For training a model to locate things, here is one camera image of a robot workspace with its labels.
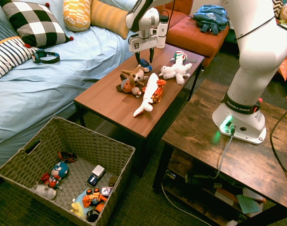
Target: orange ottoman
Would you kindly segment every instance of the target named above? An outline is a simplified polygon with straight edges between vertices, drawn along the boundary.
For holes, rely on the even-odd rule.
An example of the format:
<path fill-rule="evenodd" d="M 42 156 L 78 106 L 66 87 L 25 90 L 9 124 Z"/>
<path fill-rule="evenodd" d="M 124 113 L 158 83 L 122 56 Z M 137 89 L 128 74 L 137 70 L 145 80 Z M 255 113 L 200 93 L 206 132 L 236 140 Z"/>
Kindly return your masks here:
<path fill-rule="evenodd" d="M 168 30 L 166 43 L 205 56 L 203 66 L 206 67 L 220 50 L 228 31 L 226 26 L 217 35 L 202 33 L 196 21 L 187 16 Z"/>

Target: basket handle hole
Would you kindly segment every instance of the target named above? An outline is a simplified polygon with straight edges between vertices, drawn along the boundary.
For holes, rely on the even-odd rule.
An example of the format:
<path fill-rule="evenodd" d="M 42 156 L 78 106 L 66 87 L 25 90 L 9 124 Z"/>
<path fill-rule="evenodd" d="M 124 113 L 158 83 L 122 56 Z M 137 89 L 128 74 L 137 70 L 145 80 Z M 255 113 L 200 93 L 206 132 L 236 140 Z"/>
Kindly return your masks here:
<path fill-rule="evenodd" d="M 30 154 L 40 142 L 41 140 L 36 140 L 31 147 L 25 150 L 25 153 Z"/>

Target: wicker basket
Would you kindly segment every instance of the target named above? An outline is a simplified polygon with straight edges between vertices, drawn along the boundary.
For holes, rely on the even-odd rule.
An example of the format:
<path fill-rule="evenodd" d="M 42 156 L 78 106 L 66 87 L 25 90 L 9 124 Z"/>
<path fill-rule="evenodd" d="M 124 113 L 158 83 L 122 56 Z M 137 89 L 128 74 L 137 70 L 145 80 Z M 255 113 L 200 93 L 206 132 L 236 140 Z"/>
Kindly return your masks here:
<path fill-rule="evenodd" d="M 61 182 L 61 185 L 65 183 L 63 190 L 57 189 L 57 196 L 63 193 L 66 197 L 64 202 L 56 200 L 57 196 L 50 201 L 32 189 L 43 173 L 51 172 L 59 161 L 57 154 L 60 151 L 75 153 L 78 158 L 78 161 L 70 163 L 74 167 L 70 167 L 68 176 Z M 105 226 L 128 184 L 134 152 L 134 147 L 55 116 L 0 167 L 0 177 L 79 226 Z M 98 219 L 90 223 L 69 211 L 69 207 L 72 199 L 88 187 L 86 180 L 97 164 L 103 166 L 109 175 L 117 176 L 118 180 Z"/>

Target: blue backpack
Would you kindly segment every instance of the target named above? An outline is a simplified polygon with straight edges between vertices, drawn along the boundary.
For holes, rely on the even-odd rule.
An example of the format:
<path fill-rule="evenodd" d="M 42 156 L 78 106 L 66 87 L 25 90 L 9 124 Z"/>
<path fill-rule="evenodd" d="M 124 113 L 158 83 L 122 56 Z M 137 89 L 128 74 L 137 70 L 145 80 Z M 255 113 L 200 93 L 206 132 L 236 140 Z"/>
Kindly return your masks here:
<path fill-rule="evenodd" d="M 217 35 L 228 25 L 227 12 L 221 6 L 203 5 L 194 14 L 193 18 L 200 27 L 201 32 L 212 31 Z"/>

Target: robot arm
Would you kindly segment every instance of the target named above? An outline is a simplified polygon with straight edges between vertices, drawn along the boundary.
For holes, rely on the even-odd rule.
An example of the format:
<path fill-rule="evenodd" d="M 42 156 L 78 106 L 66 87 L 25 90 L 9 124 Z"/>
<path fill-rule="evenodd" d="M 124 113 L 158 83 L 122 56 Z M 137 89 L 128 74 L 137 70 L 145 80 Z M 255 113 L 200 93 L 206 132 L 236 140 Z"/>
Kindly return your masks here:
<path fill-rule="evenodd" d="M 138 64 L 140 64 L 139 52 L 145 49 L 150 50 L 149 61 L 152 62 L 154 47 L 158 46 L 156 27 L 159 25 L 160 15 L 157 9 L 153 8 L 172 0 L 138 0 L 133 9 L 126 16 L 128 29 L 136 32 L 129 39 L 129 51 L 135 53 Z"/>
<path fill-rule="evenodd" d="M 266 136 L 258 99 L 287 57 L 287 31 L 278 27 L 271 0 L 221 0 L 234 26 L 240 68 L 213 113 L 220 132 L 254 144 Z"/>

